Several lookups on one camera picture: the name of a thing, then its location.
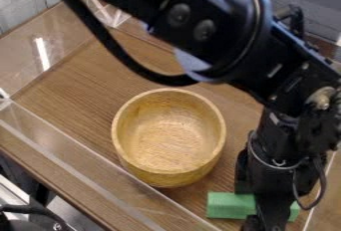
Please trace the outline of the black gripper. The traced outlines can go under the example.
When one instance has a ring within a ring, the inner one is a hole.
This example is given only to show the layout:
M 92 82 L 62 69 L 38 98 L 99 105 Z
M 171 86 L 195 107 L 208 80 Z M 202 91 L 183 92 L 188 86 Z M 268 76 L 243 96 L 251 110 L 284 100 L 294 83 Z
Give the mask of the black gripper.
M 284 231 L 294 196 L 304 196 L 325 179 L 326 154 L 287 161 L 282 166 L 266 155 L 255 131 L 238 154 L 234 191 L 255 195 L 255 214 L 247 215 L 240 231 Z

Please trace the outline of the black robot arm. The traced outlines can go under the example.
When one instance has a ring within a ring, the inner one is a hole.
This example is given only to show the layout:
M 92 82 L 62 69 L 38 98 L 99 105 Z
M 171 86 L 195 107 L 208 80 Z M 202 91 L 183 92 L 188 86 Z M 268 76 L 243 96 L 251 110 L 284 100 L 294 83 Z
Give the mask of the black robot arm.
M 62 0 L 97 41 L 140 77 L 165 86 L 227 83 L 262 104 L 238 155 L 235 189 L 255 199 L 242 231 L 284 231 L 290 206 L 326 189 L 326 153 L 341 148 L 341 72 L 304 39 L 303 14 L 270 0 L 103 0 L 171 44 L 183 68 L 144 67 L 81 0 Z

